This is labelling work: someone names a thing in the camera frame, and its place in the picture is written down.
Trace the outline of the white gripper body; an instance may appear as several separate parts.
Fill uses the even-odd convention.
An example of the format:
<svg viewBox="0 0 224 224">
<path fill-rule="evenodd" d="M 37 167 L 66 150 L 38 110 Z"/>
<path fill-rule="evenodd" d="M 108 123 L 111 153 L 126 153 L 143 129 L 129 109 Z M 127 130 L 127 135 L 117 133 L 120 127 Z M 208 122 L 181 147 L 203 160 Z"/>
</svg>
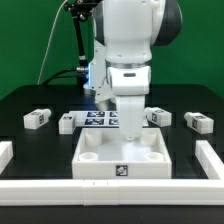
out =
<svg viewBox="0 0 224 224">
<path fill-rule="evenodd" d="M 151 68 L 149 66 L 133 69 L 109 67 L 107 75 L 114 95 L 138 96 L 149 93 L 151 81 Z"/>
</svg>

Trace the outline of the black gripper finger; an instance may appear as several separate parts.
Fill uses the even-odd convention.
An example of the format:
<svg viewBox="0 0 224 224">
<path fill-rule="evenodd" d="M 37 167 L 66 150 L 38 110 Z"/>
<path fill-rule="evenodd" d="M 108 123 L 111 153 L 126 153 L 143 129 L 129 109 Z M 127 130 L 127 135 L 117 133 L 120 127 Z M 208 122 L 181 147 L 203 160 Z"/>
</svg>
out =
<svg viewBox="0 0 224 224">
<path fill-rule="evenodd" d="M 126 96 L 117 96 L 116 108 L 119 118 L 120 133 L 126 140 L 132 140 L 131 98 Z"/>
<path fill-rule="evenodd" d="M 145 97 L 136 96 L 133 109 L 133 135 L 139 137 L 144 120 Z"/>
</svg>

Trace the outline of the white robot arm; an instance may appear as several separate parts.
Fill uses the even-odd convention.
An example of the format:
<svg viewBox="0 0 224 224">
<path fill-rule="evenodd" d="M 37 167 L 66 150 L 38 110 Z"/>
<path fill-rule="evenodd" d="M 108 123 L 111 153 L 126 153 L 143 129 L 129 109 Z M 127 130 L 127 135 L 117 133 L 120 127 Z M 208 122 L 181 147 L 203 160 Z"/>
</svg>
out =
<svg viewBox="0 0 224 224">
<path fill-rule="evenodd" d="M 93 9 L 94 56 L 89 81 L 95 104 L 105 111 L 113 100 L 121 135 L 141 135 L 145 95 L 151 81 L 153 46 L 166 46 L 180 33 L 178 0 L 101 0 Z"/>
</svg>

